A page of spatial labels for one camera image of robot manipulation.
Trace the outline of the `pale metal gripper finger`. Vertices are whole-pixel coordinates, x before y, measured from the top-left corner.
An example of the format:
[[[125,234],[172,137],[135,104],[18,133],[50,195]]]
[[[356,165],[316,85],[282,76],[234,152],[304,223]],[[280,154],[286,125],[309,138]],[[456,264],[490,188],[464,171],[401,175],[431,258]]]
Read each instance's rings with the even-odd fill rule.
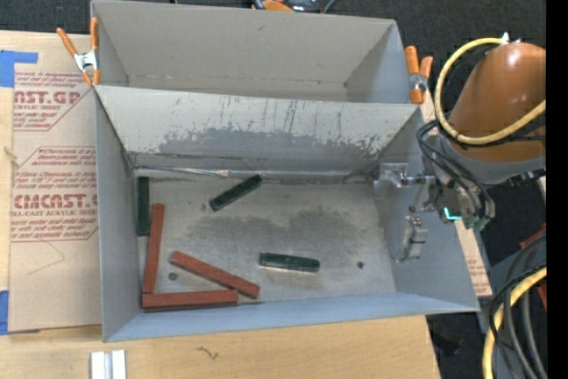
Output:
[[[421,256],[429,229],[419,216],[406,216],[398,230],[395,248],[395,260],[404,262]]]
[[[374,197],[384,197],[391,189],[403,187],[407,181],[407,172],[408,164],[404,162],[381,164],[371,182]]]

